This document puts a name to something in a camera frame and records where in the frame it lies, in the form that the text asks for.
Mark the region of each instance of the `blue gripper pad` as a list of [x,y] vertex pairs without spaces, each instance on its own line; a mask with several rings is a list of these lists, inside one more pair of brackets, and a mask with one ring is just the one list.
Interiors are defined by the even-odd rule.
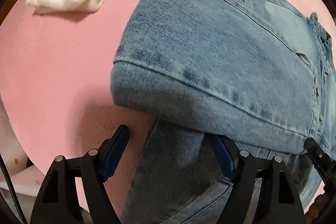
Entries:
[[120,125],[112,138],[105,140],[99,148],[100,162],[103,166],[101,178],[103,182],[114,175],[119,161],[129,140],[129,129]]
[[208,134],[208,137],[224,176],[233,181],[235,178],[235,165],[227,148],[218,135]]

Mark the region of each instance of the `jeans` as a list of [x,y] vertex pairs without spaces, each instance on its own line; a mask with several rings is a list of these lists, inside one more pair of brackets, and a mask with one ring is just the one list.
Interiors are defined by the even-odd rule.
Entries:
[[[111,72],[116,105],[155,114],[123,223],[215,223],[231,191],[204,132],[300,177],[304,141],[336,156],[331,37],[285,0],[140,0]],[[321,180],[314,169],[305,207]]]

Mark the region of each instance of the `dark denim fabric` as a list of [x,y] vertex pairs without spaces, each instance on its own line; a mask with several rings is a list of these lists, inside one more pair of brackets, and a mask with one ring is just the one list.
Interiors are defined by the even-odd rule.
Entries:
[[[150,133],[123,223],[215,222],[230,185],[202,132],[258,157],[281,155],[294,176],[307,137],[336,153],[331,37],[315,13],[306,18],[285,0],[140,0],[111,92],[116,105],[169,121]],[[309,172],[304,206],[320,183]]]

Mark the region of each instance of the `pink table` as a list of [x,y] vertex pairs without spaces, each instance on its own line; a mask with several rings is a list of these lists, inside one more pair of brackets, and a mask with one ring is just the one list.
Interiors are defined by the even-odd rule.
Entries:
[[[33,163],[45,174],[56,155],[79,157],[111,137],[119,124],[130,143],[106,190],[117,214],[153,117],[117,107],[110,94],[112,61],[139,0],[107,0],[92,15],[35,15],[19,0],[0,27],[1,94],[12,127]],[[321,0],[288,0],[303,14],[317,12],[335,37]],[[82,186],[80,204],[87,208]]]

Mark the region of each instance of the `metal screw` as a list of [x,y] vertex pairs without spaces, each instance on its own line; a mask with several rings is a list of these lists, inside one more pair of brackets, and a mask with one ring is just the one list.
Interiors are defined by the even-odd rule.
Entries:
[[95,155],[97,155],[98,154],[98,150],[97,149],[91,149],[90,151],[89,151],[89,155],[90,156],[95,156]]
[[62,155],[58,155],[56,158],[55,158],[55,161],[56,162],[60,162],[63,160],[63,156]]
[[275,160],[276,162],[278,162],[278,163],[281,163],[281,162],[282,162],[282,158],[279,157],[279,156],[275,156],[275,157],[274,157],[274,160]]
[[244,158],[248,157],[249,156],[249,152],[247,152],[246,150],[241,150],[240,151],[240,155],[243,156]]

